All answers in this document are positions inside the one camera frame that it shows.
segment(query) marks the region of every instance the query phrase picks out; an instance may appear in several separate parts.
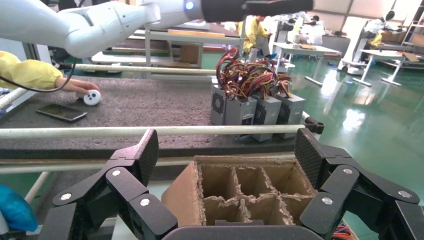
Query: person's hand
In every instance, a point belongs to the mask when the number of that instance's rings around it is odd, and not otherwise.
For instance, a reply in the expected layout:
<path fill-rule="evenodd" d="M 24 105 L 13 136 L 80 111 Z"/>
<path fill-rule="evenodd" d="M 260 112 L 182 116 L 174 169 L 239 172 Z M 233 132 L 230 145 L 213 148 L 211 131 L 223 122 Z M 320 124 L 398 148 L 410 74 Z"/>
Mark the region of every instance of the person's hand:
<path fill-rule="evenodd" d="M 66 77 L 58 77 L 56 79 L 56 87 L 62 86 L 66 82 Z M 89 81 L 81 81 L 76 79 L 71 79 L 64 88 L 62 88 L 65 92 L 77 92 L 82 94 L 89 94 L 89 90 L 97 90 L 100 92 L 99 87 Z"/>

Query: gray foam mat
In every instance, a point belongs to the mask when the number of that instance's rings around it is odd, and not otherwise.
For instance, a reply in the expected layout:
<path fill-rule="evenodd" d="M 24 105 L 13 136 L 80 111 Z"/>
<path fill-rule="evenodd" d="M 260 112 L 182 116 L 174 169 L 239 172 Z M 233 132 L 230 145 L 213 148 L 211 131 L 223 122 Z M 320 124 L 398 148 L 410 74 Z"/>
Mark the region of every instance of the gray foam mat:
<path fill-rule="evenodd" d="M 205 126 L 209 121 L 211 105 L 211 83 L 206 81 L 146 80 L 97 78 L 75 76 L 90 80 L 101 89 L 102 101 L 97 106 L 87 106 L 78 100 L 75 93 L 39 93 L 22 103 L 2 118 L 0 127 L 9 128 L 75 128 L 75 127 L 135 127 L 135 126 Z M 36 109 L 48 104 L 60 104 L 88 112 L 86 118 L 68 123 L 36 113 Z M 0 158 L 78 158 L 87 157 L 84 151 L 104 152 L 110 156 L 112 150 L 126 148 L 139 142 L 135 137 L 85 137 L 0 140 Z M 222 154 L 217 149 L 240 149 L 238 153 L 283 152 L 293 150 L 293 140 L 259 143 L 254 139 L 235 141 L 225 135 L 205 136 L 160 136 L 159 147 L 169 150 L 165 156 L 192 156 L 192 153 L 176 153 L 174 150 L 194 150 L 208 155 Z M 22 150 L 31 150 L 32 155 Z"/>

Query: white round object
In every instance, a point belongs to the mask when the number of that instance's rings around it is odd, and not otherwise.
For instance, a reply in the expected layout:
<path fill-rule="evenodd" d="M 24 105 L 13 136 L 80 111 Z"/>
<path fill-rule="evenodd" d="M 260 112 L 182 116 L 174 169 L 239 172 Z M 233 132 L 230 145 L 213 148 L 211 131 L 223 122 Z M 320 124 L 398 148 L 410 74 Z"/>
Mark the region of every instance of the white round object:
<path fill-rule="evenodd" d="M 102 95 L 97 90 L 89 90 L 87 95 L 84 95 L 84 103 L 88 106 L 95 106 L 102 100 Z"/>

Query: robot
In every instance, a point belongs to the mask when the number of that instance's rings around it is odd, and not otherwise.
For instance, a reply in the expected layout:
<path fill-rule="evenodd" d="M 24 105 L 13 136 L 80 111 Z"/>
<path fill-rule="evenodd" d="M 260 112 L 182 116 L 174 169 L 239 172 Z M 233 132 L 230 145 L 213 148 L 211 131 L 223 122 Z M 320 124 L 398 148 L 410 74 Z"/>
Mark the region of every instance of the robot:
<path fill-rule="evenodd" d="M 269 39 L 269 49 L 275 52 L 274 43 L 285 43 L 288 39 L 288 33 L 294 29 L 297 20 L 301 18 L 305 23 L 312 23 L 312 18 L 305 12 L 300 11 L 294 14 L 277 15 L 271 18 L 271 35 Z"/>
<path fill-rule="evenodd" d="M 376 37 L 379 31 L 391 31 L 394 34 L 406 32 L 407 29 L 392 26 L 388 21 L 395 17 L 394 11 L 389 11 L 386 17 L 367 21 L 363 19 L 356 25 L 357 28 L 353 30 L 350 36 L 350 44 L 344 58 L 338 64 L 338 69 L 351 75 L 364 74 L 364 68 L 367 66 L 365 63 L 360 62 L 362 52 L 367 44 L 367 41 Z"/>
<path fill-rule="evenodd" d="M 144 0 L 139 6 L 111 1 L 54 12 L 39 0 L 0 1 L 0 20 L 5 23 L 0 38 L 63 48 L 74 57 L 86 58 L 143 26 L 167 28 L 197 19 L 236 22 L 247 15 L 289 14 L 313 6 L 313 0 Z"/>

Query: worker in yellow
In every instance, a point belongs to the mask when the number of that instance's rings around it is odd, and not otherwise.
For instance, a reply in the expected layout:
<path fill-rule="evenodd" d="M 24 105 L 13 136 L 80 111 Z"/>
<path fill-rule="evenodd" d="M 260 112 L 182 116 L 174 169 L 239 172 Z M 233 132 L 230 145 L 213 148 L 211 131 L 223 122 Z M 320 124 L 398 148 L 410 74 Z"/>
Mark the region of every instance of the worker in yellow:
<path fill-rule="evenodd" d="M 253 16 L 246 20 L 243 52 L 249 54 L 249 63 L 254 63 L 256 61 L 259 49 L 262 50 L 265 58 L 273 59 L 277 55 L 276 53 L 270 54 L 268 38 L 272 33 L 267 33 L 261 26 L 261 22 L 263 22 L 264 19 L 264 16 Z M 242 26 L 243 24 L 239 22 L 237 30 L 240 35 L 242 34 Z"/>
<path fill-rule="evenodd" d="M 21 62 L 18 57 L 6 51 L 0 51 L 0 76 L 24 86 L 42 90 L 60 87 L 67 79 L 61 71 L 47 62 L 33 59 Z M 0 88 L 16 89 L 17 87 L 0 79 Z M 62 90 L 82 94 L 88 94 L 89 90 L 100 91 L 94 83 L 76 79 L 71 79 Z"/>
<path fill-rule="evenodd" d="M 384 45 L 384 43 L 382 43 L 382 39 L 383 39 L 382 33 L 383 32 L 384 32 L 383 30 L 378 31 L 375 34 L 374 38 L 372 38 L 372 39 L 370 39 L 366 42 L 365 47 L 363 49 L 364 50 L 374 50 L 374 49 L 378 49 L 380 45 Z M 367 58 L 368 58 L 368 54 L 363 52 L 360 55 L 360 62 L 361 63 L 367 63 L 368 62 Z"/>

